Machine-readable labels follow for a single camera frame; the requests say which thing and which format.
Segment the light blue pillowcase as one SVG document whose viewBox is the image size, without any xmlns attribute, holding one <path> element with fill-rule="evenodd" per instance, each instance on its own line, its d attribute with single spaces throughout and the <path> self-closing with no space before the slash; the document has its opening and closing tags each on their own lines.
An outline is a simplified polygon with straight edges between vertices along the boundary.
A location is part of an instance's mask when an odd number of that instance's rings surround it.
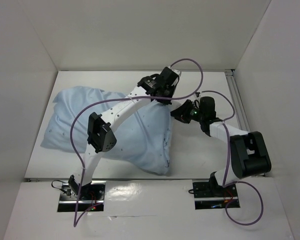
<svg viewBox="0 0 300 240">
<path fill-rule="evenodd" d="M 74 126 L 75 147 L 83 154 L 88 139 L 89 115 L 93 112 L 101 114 L 115 105 L 115 102 L 104 102 L 105 100 L 124 97 L 121 92 L 87 86 L 76 86 L 60 91 L 53 100 L 54 112 L 45 130 L 41 147 L 73 153 L 70 141 L 73 120 L 83 108 L 98 103 L 86 110 Z M 169 106 L 152 101 L 118 127 L 114 133 L 117 143 L 104 156 L 111 160 L 129 162 L 147 172 L 165 175 L 170 166 L 171 128 Z"/>
</svg>

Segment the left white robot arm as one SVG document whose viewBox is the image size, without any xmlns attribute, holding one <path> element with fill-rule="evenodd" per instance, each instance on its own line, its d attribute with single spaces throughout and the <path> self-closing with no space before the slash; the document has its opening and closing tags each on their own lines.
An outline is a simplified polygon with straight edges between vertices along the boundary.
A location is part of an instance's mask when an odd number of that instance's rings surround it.
<svg viewBox="0 0 300 240">
<path fill-rule="evenodd" d="M 71 194 L 78 200 L 89 195 L 91 182 L 100 159 L 117 143 L 115 131 L 119 126 L 152 100 L 168 105 L 174 95 L 181 72 L 165 67 L 160 74 L 143 77 L 134 89 L 116 105 L 102 113 L 91 113 L 87 125 L 87 145 L 80 157 L 81 170 L 70 176 Z"/>
</svg>

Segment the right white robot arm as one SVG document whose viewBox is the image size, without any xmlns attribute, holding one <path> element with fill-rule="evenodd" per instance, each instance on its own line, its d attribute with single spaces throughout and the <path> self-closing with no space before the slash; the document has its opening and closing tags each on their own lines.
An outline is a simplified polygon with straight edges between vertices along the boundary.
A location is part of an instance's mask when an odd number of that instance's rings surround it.
<svg viewBox="0 0 300 240">
<path fill-rule="evenodd" d="M 198 122 L 203 133 L 227 144 L 225 168 L 209 177 L 208 190 L 213 196 L 220 196 L 227 186 L 241 179 L 271 171 L 272 163 L 263 135 L 258 131 L 240 130 L 218 118 L 213 97 L 186 100 L 170 115 L 184 124 Z"/>
</svg>

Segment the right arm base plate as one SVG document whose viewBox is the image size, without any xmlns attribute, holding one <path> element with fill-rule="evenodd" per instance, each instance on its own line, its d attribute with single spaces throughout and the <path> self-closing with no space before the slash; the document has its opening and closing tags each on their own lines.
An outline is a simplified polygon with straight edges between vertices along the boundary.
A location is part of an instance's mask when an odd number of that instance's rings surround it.
<svg viewBox="0 0 300 240">
<path fill-rule="evenodd" d="M 196 210 L 240 208 L 235 184 L 223 188 L 210 183 L 208 180 L 195 180 L 192 182 L 192 188 L 188 190 L 188 193 L 194 197 Z"/>
</svg>

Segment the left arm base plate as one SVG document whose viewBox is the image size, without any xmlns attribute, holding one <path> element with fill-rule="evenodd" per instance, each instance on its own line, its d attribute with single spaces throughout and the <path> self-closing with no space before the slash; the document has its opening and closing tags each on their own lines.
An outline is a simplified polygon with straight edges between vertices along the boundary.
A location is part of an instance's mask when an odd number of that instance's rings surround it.
<svg viewBox="0 0 300 240">
<path fill-rule="evenodd" d="M 51 183 L 51 185 L 59 190 L 60 193 L 57 212 L 74 213 L 77 195 L 67 182 L 63 180 L 56 181 L 59 182 L 61 186 L 55 187 L 53 186 L 53 183 Z M 80 200 L 78 201 L 78 211 L 83 212 L 87 208 L 92 207 L 89 210 L 90 212 L 102 212 L 104 210 L 105 188 L 105 181 L 93 181 L 87 193 L 80 197 Z"/>
</svg>

